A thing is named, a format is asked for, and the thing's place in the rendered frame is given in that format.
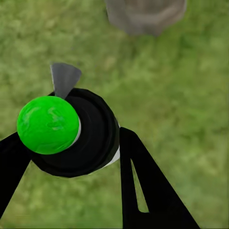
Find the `pesticide atomizer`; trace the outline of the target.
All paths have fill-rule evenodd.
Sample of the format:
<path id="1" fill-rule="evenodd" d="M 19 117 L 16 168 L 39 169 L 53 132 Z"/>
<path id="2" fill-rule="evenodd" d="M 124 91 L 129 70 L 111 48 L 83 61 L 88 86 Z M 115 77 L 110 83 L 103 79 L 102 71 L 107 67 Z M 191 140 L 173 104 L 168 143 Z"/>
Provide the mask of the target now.
<path id="1" fill-rule="evenodd" d="M 80 177 L 120 158 L 120 124 L 102 97 L 74 88 L 83 75 L 69 64 L 50 65 L 54 92 L 27 103 L 17 120 L 31 160 L 55 177 Z"/>

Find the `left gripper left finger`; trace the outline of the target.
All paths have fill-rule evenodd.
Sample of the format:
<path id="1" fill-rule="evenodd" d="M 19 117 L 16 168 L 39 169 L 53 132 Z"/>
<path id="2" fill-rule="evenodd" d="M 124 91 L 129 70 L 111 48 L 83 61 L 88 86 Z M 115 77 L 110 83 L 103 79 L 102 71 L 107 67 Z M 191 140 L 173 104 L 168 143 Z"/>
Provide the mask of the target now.
<path id="1" fill-rule="evenodd" d="M 0 218 L 31 158 L 18 132 L 0 141 Z"/>

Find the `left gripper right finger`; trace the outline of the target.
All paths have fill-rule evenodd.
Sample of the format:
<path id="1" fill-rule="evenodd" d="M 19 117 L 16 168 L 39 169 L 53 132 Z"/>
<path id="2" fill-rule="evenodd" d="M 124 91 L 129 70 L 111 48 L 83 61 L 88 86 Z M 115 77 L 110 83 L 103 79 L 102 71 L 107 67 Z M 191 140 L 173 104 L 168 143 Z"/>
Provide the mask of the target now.
<path id="1" fill-rule="evenodd" d="M 200 229 L 138 135 L 120 127 L 123 229 Z M 131 159 L 149 213 L 138 210 Z"/>

